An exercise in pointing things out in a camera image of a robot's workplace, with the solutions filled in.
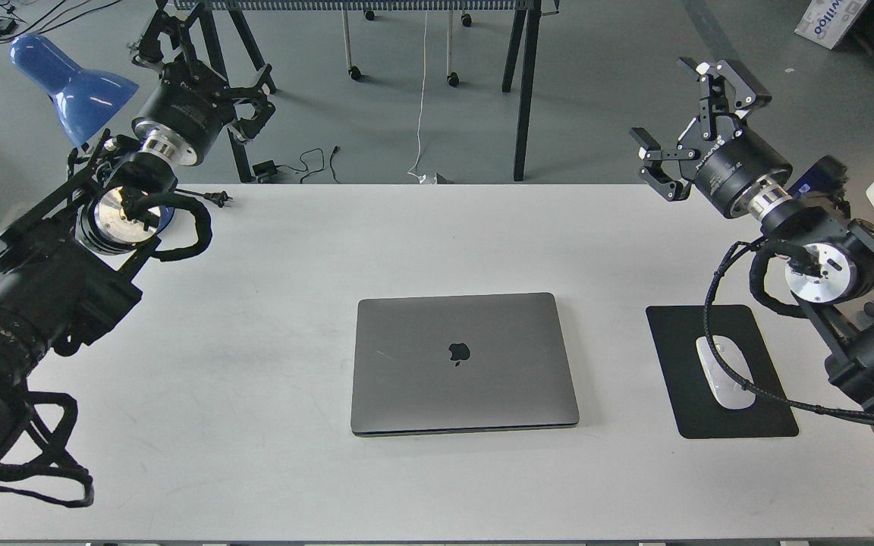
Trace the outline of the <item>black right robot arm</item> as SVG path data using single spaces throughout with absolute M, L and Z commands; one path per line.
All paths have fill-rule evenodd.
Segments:
M 669 202 L 698 190 L 728 220 L 750 215 L 762 234 L 738 241 L 714 270 L 702 307 L 700 359 L 708 381 L 726 377 L 740 391 L 854 424 L 874 426 L 874 224 L 853 217 L 845 197 L 846 166 L 823 156 L 790 184 L 791 163 L 748 125 L 769 91 L 739 60 L 678 63 L 696 80 L 696 114 L 675 146 L 662 146 L 642 127 L 639 175 Z M 748 287 L 777 315 L 807 319 L 828 346 L 828 381 L 857 410 L 788 400 L 757 386 L 733 366 L 731 342 L 712 325 L 719 283 L 752 253 Z

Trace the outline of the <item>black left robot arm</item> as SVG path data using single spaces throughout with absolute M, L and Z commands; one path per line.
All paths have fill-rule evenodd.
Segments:
M 132 122 L 107 128 L 134 96 L 132 80 L 88 70 L 43 35 L 11 41 L 11 62 L 44 89 L 73 149 L 58 189 L 11 222 L 0 252 L 0 493 L 70 508 L 93 504 L 93 477 L 68 452 L 77 421 L 69 394 L 32 391 L 48 353 L 72 356 L 139 303 L 149 259 L 180 262 L 212 241 L 208 203 L 225 191 L 179 190 L 177 169 L 201 165 L 227 130 L 238 166 L 263 130 L 276 86 L 247 26 L 243 1 L 159 1 L 132 62 L 159 82 Z

